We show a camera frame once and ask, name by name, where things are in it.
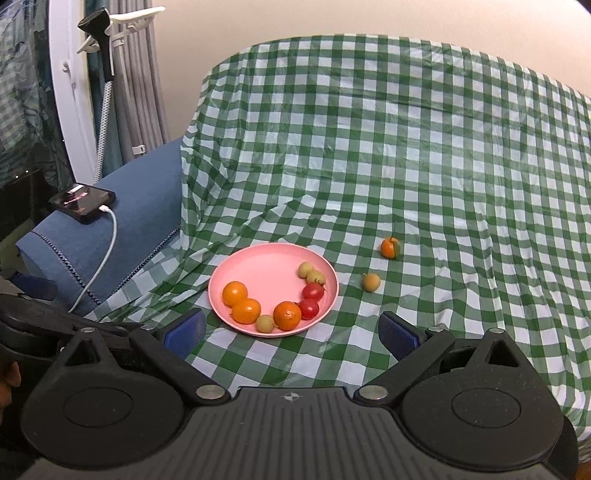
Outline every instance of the pink plate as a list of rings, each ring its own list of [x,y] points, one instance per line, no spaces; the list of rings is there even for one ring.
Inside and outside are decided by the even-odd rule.
[[[241,281],[248,289],[248,296],[261,304],[261,315],[273,315],[273,309],[282,301],[298,303],[306,281],[298,278],[297,268],[310,262],[326,277],[326,292],[319,301],[320,311],[312,320],[302,320],[299,325],[284,332],[275,328],[272,333],[259,333],[254,323],[243,325],[230,316],[230,308],[222,301],[222,290],[228,282]],[[214,270],[209,280],[209,303],[213,311],[232,328],[259,337],[285,337],[307,330],[321,321],[330,311],[339,294],[339,282],[335,269],[324,258],[307,248],[293,244],[260,244],[230,255]]]

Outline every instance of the red cherry tomato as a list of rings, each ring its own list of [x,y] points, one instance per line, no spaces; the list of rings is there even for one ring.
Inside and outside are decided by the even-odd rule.
[[[312,299],[302,300],[299,302],[298,307],[301,310],[301,317],[304,320],[313,319],[316,315],[318,315],[318,311],[320,310],[318,303]]]
[[[324,296],[324,287],[316,282],[308,283],[301,291],[301,296],[304,299],[320,301]]]

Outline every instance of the orange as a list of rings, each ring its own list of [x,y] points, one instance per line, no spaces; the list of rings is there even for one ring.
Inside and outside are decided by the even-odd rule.
[[[400,252],[400,242],[393,236],[385,238],[382,240],[379,251],[386,258],[396,258],[396,255]]]
[[[255,323],[261,315],[261,304],[255,299],[240,300],[232,307],[231,315],[238,323]]]
[[[241,300],[248,298],[246,285],[239,281],[231,281],[222,290],[222,301],[228,306],[233,307]]]
[[[292,301],[282,301],[273,310],[273,320],[281,330],[288,332],[296,328],[300,322],[301,310]]]

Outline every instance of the gingham tablecloth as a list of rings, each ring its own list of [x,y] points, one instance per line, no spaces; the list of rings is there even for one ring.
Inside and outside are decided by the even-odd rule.
[[[207,339],[189,360],[232,392],[371,380],[394,363],[376,334],[384,310],[459,336],[502,327],[583,439],[590,112],[547,77],[449,45],[331,36],[249,48],[203,83],[181,148],[180,238],[95,316],[167,322],[204,308]],[[376,249],[392,234],[396,261]],[[340,296],[322,322],[259,340],[211,313],[211,273],[258,242],[334,265]],[[369,270],[384,280],[377,293],[360,288]]]

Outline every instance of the blue couch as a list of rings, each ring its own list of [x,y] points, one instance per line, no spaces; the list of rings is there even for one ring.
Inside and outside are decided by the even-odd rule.
[[[181,211],[180,139],[163,145],[101,180],[116,194],[112,210],[117,242],[102,272],[75,313],[86,315],[121,288],[179,232]],[[90,225],[54,212],[18,243],[29,273],[57,284],[56,303],[69,309],[94,275],[109,246],[111,217]]]

